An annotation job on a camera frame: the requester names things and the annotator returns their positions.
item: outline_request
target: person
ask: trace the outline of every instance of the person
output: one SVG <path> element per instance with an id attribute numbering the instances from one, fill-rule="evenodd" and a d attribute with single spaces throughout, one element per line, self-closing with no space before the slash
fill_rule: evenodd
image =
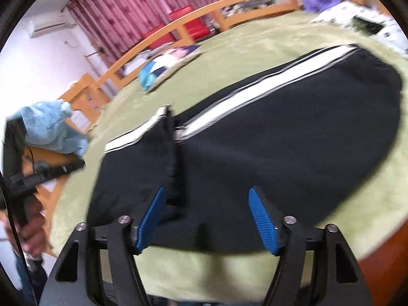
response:
<path id="1" fill-rule="evenodd" d="M 27 206 L 28 216 L 30 217 L 29 222 L 24 227 L 20 227 L 18 222 L 16 221 L 14 222 L 17 233 L 20 236 L 23 251 L 30 254 L 34 258 L 41 256 L 41 253 L 43 253 L 47 247 L 47 239 L 43 228 L 45 218 L 44 216 L 42 216 L 41 211 L 42 211 L 41 202 L 39 202 L 36 198 L 33 198 L 33 200 Z M 17 259 L 16 267 L 18 275 L 21 278 L 22 284 L 20 292 L 23 295 L 24 299 L 27 301 L 28 305 L 30 306 L 35 305 L 30 282 L 27 273 L 24 269 L 24 263 L 20 258 L 20 254 L 17 249 L 17 244 L 13 237 L 10 222 L 7 216 L 3 218 L 3 223 L 5 227 L 5 232 L 7 234 L 7 238 L 10 241 L 11 246 L 13 247 L 14 254 L 16 255 Z M 42 291 L 44 290 L 44 286 L 47 281 L 47 275 L 42 266 L 39 266 L 39 268 L 36 271 L 32 273 L 30 272 L 30 276 L 31 281 L 33 283 L 34 293 L 37 302 L 39 303 Z"/>

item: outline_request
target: black and white cloth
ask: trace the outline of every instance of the black and white cloth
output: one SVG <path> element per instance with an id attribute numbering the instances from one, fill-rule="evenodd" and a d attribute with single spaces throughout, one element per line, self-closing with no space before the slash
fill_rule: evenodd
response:
<path id="1" fill-rule="evenodd" d="M 355 46 L 316 50 L 173 116 L 171 107 L 106 145 L 91 225 L 130 214 L 158 185 L 167 212 L 153 244 L 222 253 L 263 249 L 248 190 L 304 224 L 328 216 L 384 158 L 401 78 Z"/>

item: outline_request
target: human hand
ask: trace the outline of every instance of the human hand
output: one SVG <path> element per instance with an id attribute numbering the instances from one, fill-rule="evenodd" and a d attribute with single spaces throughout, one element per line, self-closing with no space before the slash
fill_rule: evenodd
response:
<path id="1" fill-rule="evenodd" d="M 30 221 L 23 228 L 21 228 L 16 221 L 14 221 L 14 224 L 16 226 L 17 233 L 20 236 L 23 251 L 36 258 L 39 257 L 47 247 L 45 231 L 42 228 L 45 222 L 45 218 L 41 215 L 41 202 L 39 202 L 36 198 L 33 199 L 33 201 L 27 206 L 27 211 L 30 217 Z M 13 246 L 16 254 L 18 254 L 17 244 L 14 240 L 10 222 L 7 216 L 3 218 L 3 223 L 5 226 L 7 238 Z"/>

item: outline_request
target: air conditioner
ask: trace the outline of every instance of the air conditioner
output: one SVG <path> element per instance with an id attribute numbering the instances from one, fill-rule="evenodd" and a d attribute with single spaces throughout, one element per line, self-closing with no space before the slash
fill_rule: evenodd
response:
<path id="1" fill-rule="evenodd" d="M 28 21 L 28 34 L 30 38 L 35 38 L 42 34 L 48 34 L 66 27 L 64 14 L 60 12 L 49 12 L 34 16 Z"/>

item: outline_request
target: green bedsheet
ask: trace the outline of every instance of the green bedsheet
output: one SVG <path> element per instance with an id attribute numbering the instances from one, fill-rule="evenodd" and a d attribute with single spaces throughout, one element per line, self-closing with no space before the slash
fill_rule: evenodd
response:
<path id="1" fill-rule="evenodd" d="M 78 222 L 86 218 L 93 183 L 105 144 L 135 128 L 171 104 L 175 113 L 249 75 L 291 61 L 311 50 L 358 43 L 392 64 L 405 83 L 408 63 L 390 49 L 358 33 L 331 25 L 309 24 L 315 15 L 294 12 L 242 24 L 202 43 L 205 53 L 146 95 L 136 81 L 123 89 L 92 130 L 85 154 L 86 169 L 70 176 L 58 202 L 50 242 L 58 254 Z M 397 140 L 372 177 L 320 226 L 337 224 L 357 258 L 375 250 L 408 214 L 407 101 Z M 107 256 L 102 255 L 103 268 Z M 174 300 L 259 301 L 265 296 L 277 265 L 268 252 L 203 254 L 151 246 L 136 259 L 146 291 Z M 307 259 L 310 269 L 311 259 Z"/>

